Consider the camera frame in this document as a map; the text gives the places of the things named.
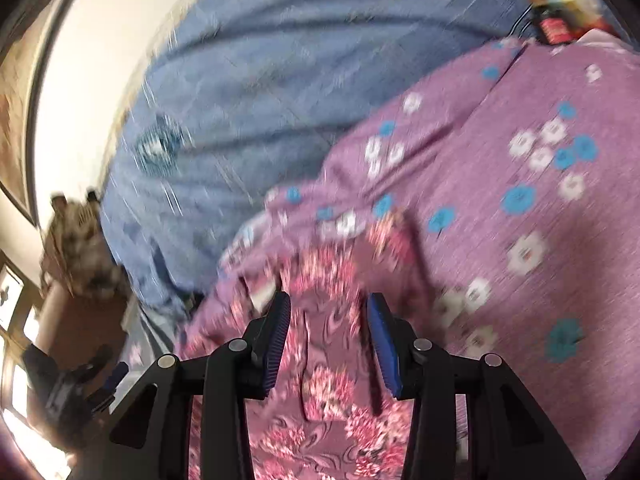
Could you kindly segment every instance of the white flower print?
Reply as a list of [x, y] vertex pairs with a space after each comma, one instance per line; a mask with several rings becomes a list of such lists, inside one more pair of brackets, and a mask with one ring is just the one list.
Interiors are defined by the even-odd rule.
[[364, 149], [365, 160], [372, 161], [378, 158], [380, 154], [380, 148], [382, 148], [382, 142], [379, 137], [371, 137], [367, 141], [367, 146]]
[[587, 76], [587, 81], [589, 83], [593, 83], [602, 77], [602, 70], [597, 65], [589, 65], [587, 70], [584, 71], [585, 76]]
[[566, 126], [560, 117], [547, 121], [540, 130], [542, 140], [547, 144], [557, 144], [566, 137]]
[[483, 306], [491, 295], [491, 285], [484, 278], [474, 279], [465, 294], [465, 308], [468, 312], [475, 312]]
[[440, 326], [447, 329], [465, 307], [465, 294], [454, 288], [447, 289], [433, 304]]
[[374, 158], [373, 160], [369, 161], [369, 178], [374, 179], [376, 178], [379, 174], [380, 174], [380, 168], [382, 167], [382, 164], [380, 163], [380, 159], [379, 158]]
[[580, 174], [569, 173], [560, 181], [558, 194], [566, 201], [578, 200], [584, 193], [584, 177]]
[[545, 241], [538, 232], [521, 236], [507, 253], [509, 259], [507, 269], [515, 274], [525, 276], [542, 263], [545, 252]]
[[551, 161], [554, 160], [554, 152], [551, 148], [543, 146], [531, 153], [529, 167], [533, 171], [545, 171]]
[[415, 92], [411, 92], [407, 97], [404, 98], [404, 102], [402, 103], [402, 110], [406, 114], [412, 114], [420, 108], [422, 104], [422, 96]]
[[496, 341], [498, 341], [498, 336], [491, 326], [476, 328], [466, 338], [465, 356], [471, 359], [479, 359], [484, 354], [489, 354], [493, 351]]
[[399, 164], [400, 162], [402, 162], [403, 158], [404, 158], [404, 144], [402, 142], [398, 142], [397, 144], [394, 144], [391, 147], [391, 150], [389, 150], [389, 155], [386, 158], [386, 163], [389, 166], [395, 166], [396, 164]]
[[335, 231], [342, 237], [348, 238], [356, 233], [356, 213], [347, 211], [335, 221]]
[[531, 130], [520, 131], [509, 142], [509, 153], [514, 157], [527, 155], [533, 148], [534, 142], [536, 142], [536, 136]]

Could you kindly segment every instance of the purple blanket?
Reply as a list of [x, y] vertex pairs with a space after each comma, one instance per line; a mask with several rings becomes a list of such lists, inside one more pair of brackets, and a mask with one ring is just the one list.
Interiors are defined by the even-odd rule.
[[[206, 354], [274, 286], [292, 295], [282, 376], [248, 405], [256, 475], [399, 475], [406, 408], [361, 330], [382, 290], [450, 352], [502, 355], [603, 479], [640, 430], [639, 96], [625, 50], [503, 40], [357, 126], [317, 181], [274, 190], [178, 348]], [[463, 455], [462, 410], [459, 434]]]

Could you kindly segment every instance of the blanket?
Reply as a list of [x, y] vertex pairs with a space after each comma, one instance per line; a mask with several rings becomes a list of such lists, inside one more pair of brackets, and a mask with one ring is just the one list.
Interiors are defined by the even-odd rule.
[[187, 319], [277, 184], [425, 74], [510, 30], [526, 0], [199, 0], [151, 64], [102, 199], [149, 308]]
[[[409, 407], [372, 360], [371, 292], [452, 354], [500, 354], [587, 478], [614, 468], [640, 430], [640, 60], [597, 44], [460, 57], [268, 194], [177, 349], [205, 355], [290, 294], [278, 383], [247, 402], [257, 478], [399, 477]], [[462, 455], [465, 425], [460, 406]]]

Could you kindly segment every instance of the floral pattern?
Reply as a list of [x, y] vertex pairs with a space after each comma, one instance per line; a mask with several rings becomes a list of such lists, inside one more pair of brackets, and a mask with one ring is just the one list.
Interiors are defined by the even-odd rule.
[[255, 480], [296, 480], [291, 469], [287, 469], [280, 460], [265, 460], [263, 464], [254, 464]]
[[556, 152], [554, 157], [554, 165], [558, 170], [567, 170], [575, 164], [575, 155], [571, 150], [561, 148]]
[[479, 359], [484, 354], [489, 354], [494, 350], [494, 345], [498, 341], [498, 336], [491, 326], [481, 326], [473, 330], [466, 338], [465, 356], [470, 359]]
[[380, 124], [380, 128], [378, 129], [378, 133], [381, 137], [390, 136], [394, 130], [396, 129], [396, 123], [393, 121], [384, 121]]
[[531, 186], [514, 186], [502, 197], [502, 210], [509, 215], [521, 215], [533, 207], [536, 190]]
[[357, 216], [353, 211], [347, 211], [335, 222], [335, 230], [336, 232], [343, 238], [349, 238], [356, 234], [357, 232]]
[[556, 117], [542, 126], [540, 136], [547, 144], [557, 144], [566, 137], [566, 126], [560, 117]]
[[500, 69], [497, 66], [488, 66], [482, 69], [482, 77], [489, 81], [498, 81], [500, 79]]
[[598, 156], [598, 147], [593, 139], [587, 135], [579, 135], [574, 137], [574, 151], [578, 158], [588, 160], [590, 162], [596, 160]]
[[347, 437], [356, 441], [356, 475], [375, 478], [379, 473], [399, 475], [404, 464], [412, 403], [386, 400], [382, 415], [355, 406], [347, 420]]
[[168, 116], [158, 117], [156, 124], [136, 141], [137, 165], [151, 176], [170, 176], [176, 171], [177, 155], [184, 139], [184, 131], [177, 121]]
[[582, 196], [584, 189], [584, 177], [581, 174], [569, 173], [560, 181], [558, 194], [566, 202], [572, 202]]
[[446, 290], [433, 304], [440, 326], [449, 328], [465, 308], [465, 293], [450, 288]]
[[558, 104], [558, 116], [563, 119], [575, 119], [576, 110], [569, 101], [562, 101]]
[[280, 428], [274, 426], [262, 436], [258, 447], [276, 458], [292, 459], [297, 455], [300, 444], [304, 441], [305, 431], [302, 427]]
[[546, 338], [546, 356], [552, 362], [563, 363], [577, 354], [578, 342], [583, 338], [576, 319], [561, 319]]
[[402, 102], [402, 110], [406, 114], [417, 112], [422, 104], [422, 96], [415, 92], [411, 92]]
[[602, 70], [596, 64], [590, 64], [584, 71], [584, 75], [589, 83], [593, 83], [602, 77]]
[[415, 261], [414, 248], [410, 238], [396, 226], [402, 221], [400, 214], [389, 214], [373, 224], [367, 231], [367, 240], [374, 248], [376, 258], [383, 254], [390, 259], [393, 268], [398, 264], [407, 265]]
[[525, 276], [542, 263], [545, 252], [546, 245], [539, 233], [521, 236], [507, 253], [507, 268], [515, 274]]
[[391, 195], [386, 194], [380, 200], [378, 200], [373, 206], [373, 215], [380, 219], [389, 211], [391, 211], [391, 206], [394, 204], [394, 200], [391, 198]]
[[380, 142], [380, 138], [371, 137], [367, 141], [367, 145], [364, 149], [364, 158], [365, 160], [371, 162], [372, 160], [376, 160], [378, 155], [380, 154], [380, 149], [382, 149], [382, 142]]
[[386, 158], [387, 165], [392, 168], [402, 162], [404, 158], [404, 144], [402, 142], [398, 142], [394, 144], [389, 150], [389, 154]]
[[380, 174], [380, 169], [381, 168], [382, 168], [382, 163], [380, 162], [380, 159], [374, 158], [373, 160], [370, 160], [369, 161], [369, 172], [367, 173], [367, 176], [371, 180], [376, 178]]
[[287, 189], [287, 200], [292, 204], [299, 204], [302, 202], [302, 195], [297, 187], [290, 187]]
[[533, 148], [534, 142], [536, 142], [536, 136], [531, 130], [518, 132], [509, 142], [509, 154], [516, 158], [527, 155]]
[[455, 209], [452, 207], [441, 207], [433, 214], [427, 227], [431, 233], [439, 234], [442, 230], [449, 227], [455, 218]]
[[536, 172], [545, 171], [552, 160], [554, 160], [553, 150], [542, 146], [531, 153], [529, 167]]
[[465, 308], [469, 312], [475, 312], [487, 301], [491, 296], [491, 285], [484, 278], [476, 278], [469, 285], [465, 294]]
[[334, 372], [324, 366], [316, 368], [303, 381], [302, 394], [308, 420], [347, 420], [355, 384], [346, 370]]

